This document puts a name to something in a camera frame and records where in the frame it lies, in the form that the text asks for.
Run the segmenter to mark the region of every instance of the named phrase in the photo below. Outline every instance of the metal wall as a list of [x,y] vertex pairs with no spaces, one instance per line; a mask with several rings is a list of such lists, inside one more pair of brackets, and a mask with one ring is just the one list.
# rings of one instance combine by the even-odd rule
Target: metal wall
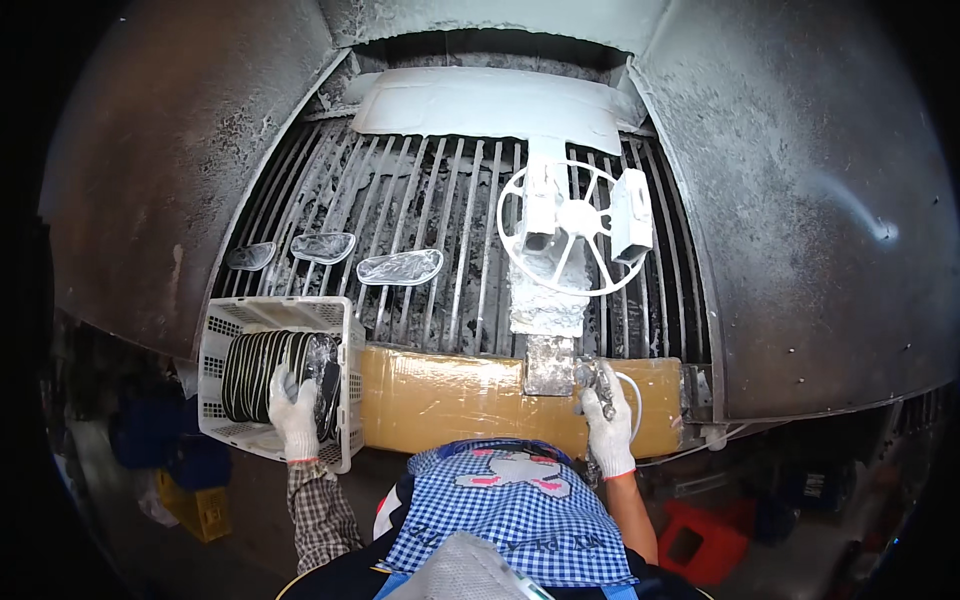
[[716,418],[831,414],[956,376],[948,166],[863,7],[675,1],[636,67],[713,291]]
[[237,208],[334,56],[313,0],[134,2],[47,158],[58,304],[191,356]]

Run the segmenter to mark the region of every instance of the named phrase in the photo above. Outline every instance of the gloved hand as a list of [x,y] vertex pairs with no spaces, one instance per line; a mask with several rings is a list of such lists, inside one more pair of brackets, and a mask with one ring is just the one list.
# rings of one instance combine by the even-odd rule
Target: gloved hand
[[270,408],[267,414],[276,432],[283,440],[283,454],[287,464],[317,460],[320,442],[317,441],[317,421],[313,407],[317,402],[317,386],[307,379],[297,391],[297,380],[286,364],[279,364],[270,378]]
[[631,410],[627,398],[623,395],[620,380],[616,378],[613,367],[605,360],[596,361],[597,370],[602,370],[611,386],[613,409],[616,415],[612,420],[603,416],[603,404],[591,388],[580,392],[580,402],[587,416],[589,434],[587,444],[590,453],[600,467],[603,478],[613,479],[636,470],[636,460],[630,451]]

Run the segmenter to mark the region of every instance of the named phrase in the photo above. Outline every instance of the red stool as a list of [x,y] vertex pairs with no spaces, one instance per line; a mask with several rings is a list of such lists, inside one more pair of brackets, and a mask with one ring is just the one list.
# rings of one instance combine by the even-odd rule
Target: red stool
[[[721,517],[678,500],[667,500],[663,509],[670,515],[670,524],[658,539],[663,568],[683,575],[694,586],[709,586],[723,582],[743,560],[750,540]],[[678,549],[685,551],[682,557]]]

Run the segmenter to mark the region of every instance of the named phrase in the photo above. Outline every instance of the brown tape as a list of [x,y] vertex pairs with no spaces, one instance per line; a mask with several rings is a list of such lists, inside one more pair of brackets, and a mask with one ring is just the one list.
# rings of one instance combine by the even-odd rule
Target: brown tape
[[[643,420],[631,450],[637,458],[680,444],[680,360],[612,360],[634,379]],[[523,361],[420,354],[367,347],[362,357],[360,416],[368,446],[416,453],[467,438],[543,440],[571,457],[587,449],[587,422],[571,397],[524,396]],[[634,392],[624,386],[636,409]]]

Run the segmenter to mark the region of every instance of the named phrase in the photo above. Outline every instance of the plastic basket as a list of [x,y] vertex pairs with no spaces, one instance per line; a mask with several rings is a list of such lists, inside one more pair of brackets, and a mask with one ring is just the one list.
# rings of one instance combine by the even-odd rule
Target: plastic basket
[[188,492],[165,468],[156,470],[160,502],[197,540],[207,543],[233,531],[227,511],[227,488]]
[[200,343],[197,398],[200,430],[241,450],[276,461],[286,460],[283,442],[272,425],[227,419],[220,397],[230,341],[241,333],[271,329],[316,331],[341,339],[337,354],[341,366],[340,406],[337,409],[340,435],[339,439],[321,443],[320,459],[333,472],[346,473],[350,470],[350,457],[364,443],[360,423],[363,391],[360,355],[367,336],[353,315],[353,303],[341,296],[211,300]]

